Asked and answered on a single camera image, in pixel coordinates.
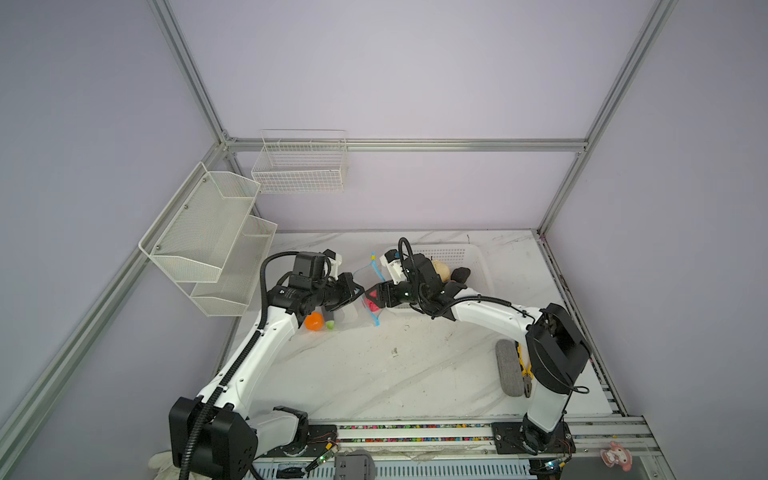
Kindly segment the cream toy pear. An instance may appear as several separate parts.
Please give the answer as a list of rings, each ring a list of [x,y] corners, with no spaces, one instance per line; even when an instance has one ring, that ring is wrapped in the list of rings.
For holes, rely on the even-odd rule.
[[[451,280],[451,269],[448,265],[439,260],[432,260],[432,266],[443,283]]]

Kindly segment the pink toy dragon fruit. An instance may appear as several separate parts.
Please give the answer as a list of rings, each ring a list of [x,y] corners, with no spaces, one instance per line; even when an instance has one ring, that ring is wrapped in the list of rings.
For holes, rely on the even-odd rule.
[[[376,304],[373,297],[367,296],[365,298],[365,304],[368,310],[373,314],[378,314],[381,311],[381,308]]]

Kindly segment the white plastic basket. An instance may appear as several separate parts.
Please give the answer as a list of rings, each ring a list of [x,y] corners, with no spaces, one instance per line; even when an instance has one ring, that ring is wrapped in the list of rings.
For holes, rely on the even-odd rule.
[[[494,296],[494,282],[481,250],[473,244],[436,243],[413,244],[415,254],[423,254],[431,260],[445,264],[451,272],[460,267],[468,268],[471,274],[466,285],[481,293]]]

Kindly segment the orange toy fruit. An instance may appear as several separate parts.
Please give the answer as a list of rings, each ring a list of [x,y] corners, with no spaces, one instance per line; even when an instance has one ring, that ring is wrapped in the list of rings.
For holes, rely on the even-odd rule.
[[[325,319],[320,312],[313,312],[305,318],[303,325],[307,330],[317,332],[324,328]]]

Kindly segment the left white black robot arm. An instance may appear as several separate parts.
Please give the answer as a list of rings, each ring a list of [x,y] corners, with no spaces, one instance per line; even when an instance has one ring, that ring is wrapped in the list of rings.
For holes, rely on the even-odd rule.
[[[262,290],[262,309],[248,339],[196,397],[181,397],[170,410],[172,459],[180,478],[241,479],[258,457],[306,450],[307,413],[278,406],[256,415],[255,396],[277,354],[309,314],[320,307],[337,310],[363,291],[349,272]]]

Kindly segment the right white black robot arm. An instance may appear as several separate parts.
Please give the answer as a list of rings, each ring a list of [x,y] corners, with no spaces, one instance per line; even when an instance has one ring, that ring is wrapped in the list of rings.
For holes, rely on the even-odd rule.
[[[532,378],[530,403],[516,445],[530,454],[553,444],[572,395],[587,394],[577,384],[591,348],[568,311],[555,303],[531,310],[484,295],[466,281],[472,270],[459,267],[443,277],[422,254],[395,258],[387,265],[391,279],[365,292],[379,309],[406,305],[432,319],[443,318],[492,330],[511,341],[511,371]]]

